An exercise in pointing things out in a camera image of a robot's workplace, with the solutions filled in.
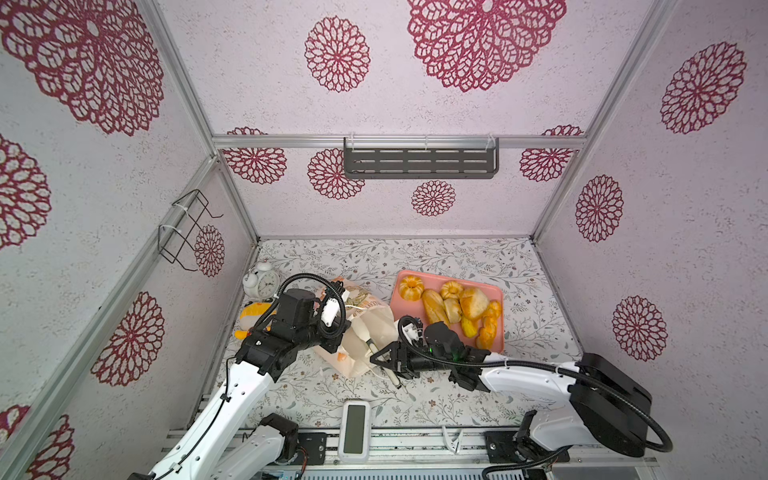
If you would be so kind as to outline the printed paper bag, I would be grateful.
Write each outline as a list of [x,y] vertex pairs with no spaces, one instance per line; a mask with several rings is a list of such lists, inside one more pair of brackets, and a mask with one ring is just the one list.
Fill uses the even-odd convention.
[[334,352],[328,353],[320,346],[313,350],[341,376],[355,378],[373,368],[370,357],[374,353],[398,339],[394,314],[388,304],[363,286],[343,277],[334,281],[341,281],[348,293],[345,306],[351,326]]

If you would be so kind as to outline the striped ring doughnut fake bread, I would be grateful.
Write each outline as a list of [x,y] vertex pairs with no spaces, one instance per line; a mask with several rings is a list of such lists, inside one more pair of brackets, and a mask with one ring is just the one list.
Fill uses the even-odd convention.
[[405,301],[420,301],[424,290],[423,280],[415,275],[403,277],[398,285],[398,293]]

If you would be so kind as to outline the long baguette fake bread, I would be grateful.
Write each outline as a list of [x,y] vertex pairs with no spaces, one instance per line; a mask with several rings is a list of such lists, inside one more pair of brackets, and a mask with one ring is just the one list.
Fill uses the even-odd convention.
[[427,289],[421,296],[426,317],[430,324],[450,324],[442,296],[435,290]]

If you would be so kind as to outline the small round fake bread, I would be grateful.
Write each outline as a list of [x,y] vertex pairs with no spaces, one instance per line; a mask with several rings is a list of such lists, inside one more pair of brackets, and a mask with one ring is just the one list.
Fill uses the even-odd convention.
[[459,323],[462,318],[462,309],[459,300],[448,299],[444,300],[443,303],[448,322],[450,324]]

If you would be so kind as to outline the small yellow fake bread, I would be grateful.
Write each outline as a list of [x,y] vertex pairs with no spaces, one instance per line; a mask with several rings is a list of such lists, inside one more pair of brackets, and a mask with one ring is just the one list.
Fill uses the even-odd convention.
[[480,329],[482,328],[482,320],[480,318],[472,320],[466,317],[462,317],[460,326],[466,338],[474,339],[477,337]]

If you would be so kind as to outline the golden bundt cake fake bread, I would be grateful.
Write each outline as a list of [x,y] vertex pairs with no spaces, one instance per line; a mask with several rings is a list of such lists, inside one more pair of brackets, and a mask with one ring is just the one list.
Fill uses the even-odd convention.
[[464,286],[458,281],[451,280],[445,282],[440,288],[440,295],[443,300],[458,300],[464,290]]

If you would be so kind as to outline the large golden bun fake bread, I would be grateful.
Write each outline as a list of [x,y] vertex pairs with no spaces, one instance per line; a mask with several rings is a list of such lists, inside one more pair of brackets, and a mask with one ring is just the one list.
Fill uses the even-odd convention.
[[459,294],[459,304],[464,318],[476,320],[487,310],[490,300],[480,288],[468,287]]

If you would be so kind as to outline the yellow orange striped fake bread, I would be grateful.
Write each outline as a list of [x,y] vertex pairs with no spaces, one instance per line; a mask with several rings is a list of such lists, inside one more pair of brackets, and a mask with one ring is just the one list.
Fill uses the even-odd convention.
[[499,301],[491,301],[481,316],[482,326],[476,337],[476,346],[480,349],[491,350],[496,340],[503,309]]

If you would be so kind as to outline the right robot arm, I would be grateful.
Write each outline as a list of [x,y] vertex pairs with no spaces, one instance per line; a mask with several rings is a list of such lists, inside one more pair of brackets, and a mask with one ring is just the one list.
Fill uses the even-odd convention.
[[469,346],[442,323],[424,326],[405,316],[397,330],[396,340],[372,354],[372,364],[402,379],[446,370],[462,389],[545,403],[545,409],[525,414],[515,435],[526,460],[575,445],[601,445],[635,458],[648,448],[651,394],[600,355],[586,353],[576,362],[554,365]]

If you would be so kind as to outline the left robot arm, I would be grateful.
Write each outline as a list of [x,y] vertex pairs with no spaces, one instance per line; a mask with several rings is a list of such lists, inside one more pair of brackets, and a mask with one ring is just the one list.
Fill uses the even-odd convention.
[[351,322],[344,312],[280,312],[257,323],[242,341],[214,399],[187,432],[147,474],[132,479],[250,479],[271,463],[299,456],[298,425],[279,415],[264,417],[231,452],[226,449],[246,417],[303,350],[334,353]]

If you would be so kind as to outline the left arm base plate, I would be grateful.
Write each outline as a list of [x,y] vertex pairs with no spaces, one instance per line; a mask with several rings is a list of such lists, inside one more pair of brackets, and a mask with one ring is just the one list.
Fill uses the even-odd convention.
[[285,439],[279,464],[319,466],[325,463],[328,435],[323,432],[299,432]]

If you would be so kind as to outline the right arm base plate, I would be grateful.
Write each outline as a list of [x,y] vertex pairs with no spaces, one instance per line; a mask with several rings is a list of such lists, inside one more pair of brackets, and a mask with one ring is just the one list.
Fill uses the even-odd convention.
[[492,464],[530,463],[553,453],[516,429],[487,430],[483,436]]

